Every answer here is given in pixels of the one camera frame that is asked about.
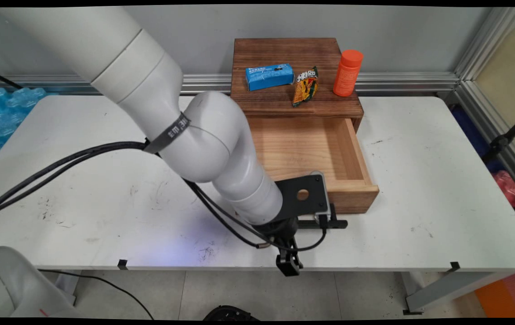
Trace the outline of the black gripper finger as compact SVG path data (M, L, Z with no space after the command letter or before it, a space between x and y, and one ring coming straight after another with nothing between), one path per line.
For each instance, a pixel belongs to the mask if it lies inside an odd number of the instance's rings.
M279 252L276 257L276 266L284 276L291 276L291 252L288 251L291 245L288 245L286 239L276 239L276 244Z
M298 249L295 239L290 240L290 248L294 250ZM298 276L300 274L300 270L303 269L303 264L299 260L297 251L290 252L290 265L292 266L290 276Z

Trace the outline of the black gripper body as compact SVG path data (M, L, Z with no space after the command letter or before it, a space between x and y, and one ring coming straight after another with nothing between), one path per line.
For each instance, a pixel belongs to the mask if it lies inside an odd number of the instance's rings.
M297 249L295 233L298 229L299 222L297 217L257 226L257 232L274 242L278 249L285 251Z

